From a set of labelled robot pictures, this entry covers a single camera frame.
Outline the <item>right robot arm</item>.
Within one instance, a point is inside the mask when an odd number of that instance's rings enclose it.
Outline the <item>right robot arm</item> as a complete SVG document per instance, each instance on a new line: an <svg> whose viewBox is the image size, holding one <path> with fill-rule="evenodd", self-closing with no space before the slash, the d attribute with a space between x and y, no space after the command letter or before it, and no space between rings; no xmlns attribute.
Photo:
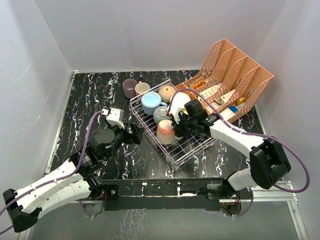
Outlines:
<svg viewBox="0 0 320 240"><path fill-rule="evenodd" d="M265 190L274 186L291 171L283 147L267 137L249 135L234 125L226 125L216 114L208 114L198 100L191 100L182 108L173 103L170 114L179 137L201 136L225 142L245 155L250 166L226 177L216 191L233 199L242 189L259 186Z"/></svg>

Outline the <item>beige round mug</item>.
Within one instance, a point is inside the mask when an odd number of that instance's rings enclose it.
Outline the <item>beige round mug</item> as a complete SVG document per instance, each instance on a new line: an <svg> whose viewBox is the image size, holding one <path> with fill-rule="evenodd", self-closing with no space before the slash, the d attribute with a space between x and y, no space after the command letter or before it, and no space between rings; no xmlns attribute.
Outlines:
<svg viewBox="0 0 320 240"><path fill-rule="evenodd" d="M158 90L161 100L167 104L170 103L171 97L176 93L176 89L170 85L164 85Z"/></svg>

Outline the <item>grey mug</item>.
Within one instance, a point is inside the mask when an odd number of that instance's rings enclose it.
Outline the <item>grey mug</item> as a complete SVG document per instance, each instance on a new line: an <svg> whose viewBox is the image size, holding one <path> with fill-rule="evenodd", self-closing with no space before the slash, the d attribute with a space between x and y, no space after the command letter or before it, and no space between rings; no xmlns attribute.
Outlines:
<svg viewBox="0 0 320 240"><path fill-rule="evenodd" d="M158 125L162 120L172 120L172 116L167 115L167 106L159 106L153 112L153 120Z"/></svg>

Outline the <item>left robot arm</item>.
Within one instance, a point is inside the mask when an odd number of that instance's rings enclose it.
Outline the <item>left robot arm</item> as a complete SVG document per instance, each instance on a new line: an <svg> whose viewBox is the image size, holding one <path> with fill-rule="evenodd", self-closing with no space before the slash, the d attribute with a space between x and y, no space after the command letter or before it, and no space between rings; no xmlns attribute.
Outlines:
<svg viewBox="0 0 320 240"><path fill-rule="evenodd" d="M94 134L86 147L70 156L60 167L25 188L3 193L11 228L20 233L37 223L45 214L82 199L109 198L110 192L95 171L104 160L115 157L122 144L139 145L144 128L132 122L124 127L107 124Z"/></svg>

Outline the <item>light blue mug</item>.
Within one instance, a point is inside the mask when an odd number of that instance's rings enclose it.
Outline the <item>light blue mug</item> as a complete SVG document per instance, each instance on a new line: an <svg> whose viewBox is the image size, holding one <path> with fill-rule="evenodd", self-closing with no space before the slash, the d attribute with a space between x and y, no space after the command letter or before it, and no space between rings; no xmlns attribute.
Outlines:
<svg viewBox="0 0 320 240"><path fill-rule="evenodd" d="M167 107L168 104L162 101L157 92L148 92L141 97L142 109L145 114L153 115L155 109L159 106Z"/></svg>

